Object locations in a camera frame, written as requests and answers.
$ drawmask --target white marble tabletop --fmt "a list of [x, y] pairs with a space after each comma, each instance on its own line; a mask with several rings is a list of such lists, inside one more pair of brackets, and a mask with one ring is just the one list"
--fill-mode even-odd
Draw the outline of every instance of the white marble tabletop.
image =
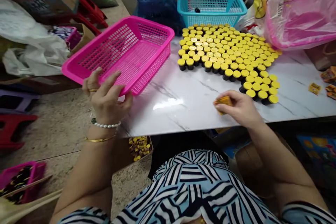
[[[171, 55], [145, 90], [134, 98], [134, 105], [122, 123], [124, 136], [156, 135], [238, 125], [229, 115], [219, 115], [213, 101], [222, 92], [238, 90], [240, 82], [206, 73], [201, 66], [180, 71], [179, 40], [171, 43]], [[304, 51], [284, 52], [267, 69], [278, 76], [279, 103], [255, 105], [265, 122], [298, 120], [336, 115], [336, 101], [326, 96], [325, 83]], [[315, 82], [323, 87], [319, 96], [308, 91]]]

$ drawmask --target striped shirt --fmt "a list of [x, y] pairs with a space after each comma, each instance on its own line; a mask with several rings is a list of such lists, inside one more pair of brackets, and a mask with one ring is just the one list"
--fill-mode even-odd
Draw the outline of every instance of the striped shirt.
[[280, 220], [228, 169], [217, 153], [189, 150], [166, 161], [145, 188], [111, 222], [93, 207], [79, 209], [60, 224], [186, 223], [336, 224], [329, 212], [307, 202], [291, 202]]

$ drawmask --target woman's right hand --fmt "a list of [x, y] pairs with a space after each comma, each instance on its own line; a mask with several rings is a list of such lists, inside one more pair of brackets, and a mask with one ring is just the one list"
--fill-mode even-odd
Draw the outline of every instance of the woman's right hand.
[[248, 129], [264, 124], [264, 121], [253, 104], [253, 100], [250, 96], [238, 93], [234, 90], [228, 90], [220, 94], [217, 99], [224, 96], [229, 96], [231, 98], [233, 106], [231, 107], [226, 104], [218, 104], [215, 105], [216, 109], [229, 114], [237, 123]]

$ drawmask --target pink plastic bag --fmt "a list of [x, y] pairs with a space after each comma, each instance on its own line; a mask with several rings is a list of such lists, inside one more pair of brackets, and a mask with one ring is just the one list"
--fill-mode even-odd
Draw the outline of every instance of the pink plastic bag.
[[309, 49], [336, 39], [336, 0], [254, 0], [251, 8], [241, 26], [251, 25], [246, 20], [254, 12], [254, 32], [277, 48]]

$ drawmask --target floor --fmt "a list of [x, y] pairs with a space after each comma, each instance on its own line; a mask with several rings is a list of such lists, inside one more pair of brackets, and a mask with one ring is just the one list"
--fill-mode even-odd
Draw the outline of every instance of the floor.
[[[103, 9], [109, 25], [129, 16], [121, 0], [119, 6]], [[38, 119], [26, 128], [22, 141], [25, 145], [10, 155], [0, 158], [0, 172], [28, 161], [47, 164], [46, 176], [52, 178], [40, 195], [61, 189], [80, 154], [90, 125], [91, 106], [81, 89], [67, 90], [42, 96], [34, 107]], [[133, 163], [114, 174], [111, 217], [114, 218], [151, 181], [147, 178], [151, 156]], [[52, 202], [20, 220], [20, 223], [48, 223], [56, 202]]]

